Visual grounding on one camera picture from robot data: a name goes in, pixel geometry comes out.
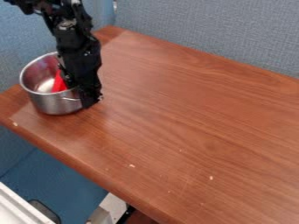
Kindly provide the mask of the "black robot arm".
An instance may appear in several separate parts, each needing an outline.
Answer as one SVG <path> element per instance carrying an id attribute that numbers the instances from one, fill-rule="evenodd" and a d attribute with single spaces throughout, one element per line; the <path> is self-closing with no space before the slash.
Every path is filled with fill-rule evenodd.
<path id="1" fill-rule="evenodd" d="M 82 108 L 103 96 L 99 69 L 100 42 L 92 34 L 92 16 L 81 0 L 4 0 L 24 15 L 37 14 L 56 40 L 60 79 L 66 88 L 78 88 Z"/>

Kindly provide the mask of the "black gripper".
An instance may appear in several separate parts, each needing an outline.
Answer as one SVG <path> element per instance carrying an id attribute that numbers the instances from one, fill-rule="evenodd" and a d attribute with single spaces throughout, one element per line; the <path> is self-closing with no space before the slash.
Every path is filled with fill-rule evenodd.
<path id="1" fill-rule="evenodd" d="M 78 83 L 78 98 L 84 109 L 100 101 L 101 66 L 100 43 L 92 34 L 92 17 L 84 8 L 58 8 L 50 11 L 50 33 L 56 40 L 60 77 L 66 88 Z M 66 70 L 91 70 L 77 82 Z"/>

